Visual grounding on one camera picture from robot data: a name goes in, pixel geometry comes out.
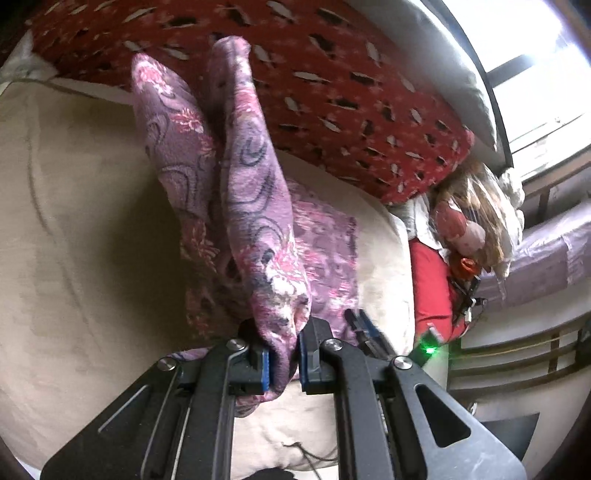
plastic bag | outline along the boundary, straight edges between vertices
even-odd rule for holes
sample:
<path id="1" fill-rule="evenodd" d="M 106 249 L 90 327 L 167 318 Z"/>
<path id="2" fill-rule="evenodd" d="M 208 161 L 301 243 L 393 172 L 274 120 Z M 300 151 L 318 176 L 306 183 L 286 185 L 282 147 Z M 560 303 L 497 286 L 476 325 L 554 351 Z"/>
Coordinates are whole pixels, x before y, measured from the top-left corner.
<path id="1" fill-rule="evenodd" d="M 521 241 L 523 227 L 496 177 L 472 162 L 438 190 L 434 220 L 448 246 L 501 278 Z"/>

purple floral cloth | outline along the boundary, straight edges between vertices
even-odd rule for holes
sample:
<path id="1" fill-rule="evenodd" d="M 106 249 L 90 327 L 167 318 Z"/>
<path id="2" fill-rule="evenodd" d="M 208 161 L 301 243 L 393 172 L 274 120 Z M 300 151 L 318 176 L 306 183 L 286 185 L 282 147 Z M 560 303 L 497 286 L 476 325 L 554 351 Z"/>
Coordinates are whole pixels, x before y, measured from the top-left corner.
<path id="1" fill-rule="evenodd" d="M 343 311 L 357 304 L 355 220 L 284 178 L 249 51 L 239 37 L 213 46 L 202 105 L 152 58 L 139 54 L 132 66 L 146 152 L 180 220 L 196 347 L 231 338 L 243 320 L 254 318 L 271 348 L 271 389 L 241 398 L 243 412 L 283 392 L 297 366 L 297 334 L 310 314 L 354 343 Z M 204 351 L 179 355 L 198 358 Z"/>

